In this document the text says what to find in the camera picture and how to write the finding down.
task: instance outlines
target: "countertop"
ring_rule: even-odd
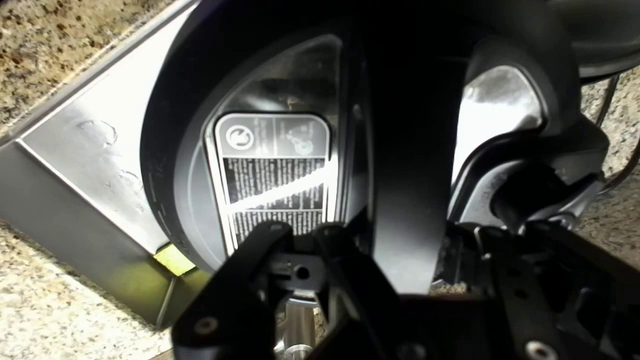
[[[8,0],[0,4],[0,136],[101,54],[157,14],[166,0]],[[584,90],[596,115],[605,85]],[[614,175],[640,138],[640,70],[629,73],[605,131]],[[640,171],[589,208],[580,235],[640,268]],[[0,359],[152,359],[152,333],[32,243],[0,228]]]

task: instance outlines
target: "label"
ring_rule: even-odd
[[[330,132],[311,115],[228,115],[217,146],[218,208],[224,235],[241,245],[258,222],[280,220],[307,235],[329,220]]]

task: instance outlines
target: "wire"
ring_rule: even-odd
[[[612,101],[614,101],[614,94],[619,90],[619,82],[621,82],[621,76],[612,76],[608,80],[606,90],[605,90],[605,101],[603,101],[600,113],[596,117],[596,127],[603,127],[608,111],[612,108]]]

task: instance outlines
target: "yellow tag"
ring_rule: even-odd
[[[190,263],[174,245],[161,248],[154,259],[165,265],[174,276],[184,276],[190,272],[195,263]]]

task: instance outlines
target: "sticker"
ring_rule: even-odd
[[[307,235],[332,218],[330,131],[311,115],[227,115],[209,132],[215,186],[228,245],[258,222]]]

